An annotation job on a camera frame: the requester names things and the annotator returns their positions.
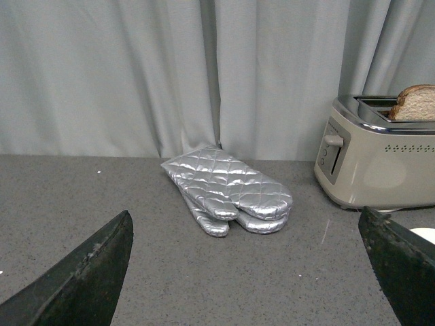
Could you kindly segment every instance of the white object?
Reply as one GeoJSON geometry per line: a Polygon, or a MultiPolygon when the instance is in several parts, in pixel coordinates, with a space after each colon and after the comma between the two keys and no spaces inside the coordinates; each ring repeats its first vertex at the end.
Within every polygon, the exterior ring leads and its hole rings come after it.
{"type": "Polygon", "coordinates": [[[314,171],[341,207],[435,204],[435,122],[388,120],[382,112],[395,103],[386,96],[334,100],[314,171]]]}
{"type": "Polygon", "coordinates": [[[415,228],[410,229],[410,231],[418,234],[420,237],[426,239],[427,241],[435,245],[435,229],[431,228],[415,228]]]}

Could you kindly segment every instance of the bread crust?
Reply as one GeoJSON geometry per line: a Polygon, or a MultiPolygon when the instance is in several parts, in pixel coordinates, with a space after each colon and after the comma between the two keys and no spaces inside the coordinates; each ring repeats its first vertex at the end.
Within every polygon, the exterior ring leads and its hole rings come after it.
{"type": "Polygon", "coordinates": [[[394,105],[391,108],[391,110],[389,110],[388,119],[390,119],[390,120],[396,119],[397,114],[400,112],[403,105],[405,104],[405,99],[408,96],[408,94],[415,92],[417,90],[425,89],[425,88],[435,91],[435,85],[430,85],[430,84],[414,85],[414,86],[405,88],[403,91],[401,91],[399,96],[397,96],[397,105],[394,105]]]}

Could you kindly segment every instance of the toaster vent holes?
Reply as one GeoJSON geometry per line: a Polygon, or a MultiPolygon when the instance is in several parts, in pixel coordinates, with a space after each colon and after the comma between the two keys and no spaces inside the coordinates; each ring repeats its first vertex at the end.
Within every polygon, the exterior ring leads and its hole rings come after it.
{"type": "Polygon", "coordinates": [[[412,153],[412,152],[417,152],[417,153],[428,153],[428,152],[432,152],[435,153],[435,147],[434,146],[430,146],[430,145],[403,145],[403,146],[399,146],[399,145],[387,145],[385,146],[384,150],[386,152],[392,151],[394,153],[396,152],[408,152],[408,153],[412,153]]]}

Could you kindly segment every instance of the gray countertop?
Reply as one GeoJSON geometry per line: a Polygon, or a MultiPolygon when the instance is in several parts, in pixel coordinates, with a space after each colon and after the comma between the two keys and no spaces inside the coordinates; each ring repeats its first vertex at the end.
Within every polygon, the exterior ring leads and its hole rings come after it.
{"type": "MultiPolygon", "coordinates": [[[[112,325],[399,325],[359,212],[328,199],[312,162],[246,161],[288,186],[294,207],[276,234],[230,222],[225,238],[200,229],[161,162],[0,156],[0,302],[128,209],[135,238],[112,325]]],[[[394,219],[427,227],[434,213],[394,219]]]]}

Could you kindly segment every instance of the silver oven mitt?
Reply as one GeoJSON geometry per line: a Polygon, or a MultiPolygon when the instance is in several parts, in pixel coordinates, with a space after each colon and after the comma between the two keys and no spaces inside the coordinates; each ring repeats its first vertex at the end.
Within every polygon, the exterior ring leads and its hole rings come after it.
{"type": "MultiPolygon", "coordinates": [[[[185,194],[183,194],[181,190],[180,192],[196,222],[202,227],[205,233],[218,238],[228,234],[230,226],[228,225],[227,221],[222,221],[220,219],[211,217],[203,209],[197,207],[185,194]]],[[[239,211],[239,214],[239,217],[236,218],[237,223],[239,223],[247,231],[257,234],[270,234],[273,232],[278,232],[283,228],[288,220],[288,216],[275,221],[265,221],[263,219],[257,219],[243,211],[239,211]]]]}
{"type": "Polygon", "coordinates": [[[236,219],[241,209],[274,221],[288,217],[293,203],[285,186],[213,145],[172,158],[162,167],[196,207],[215,219],[236,219]]]}

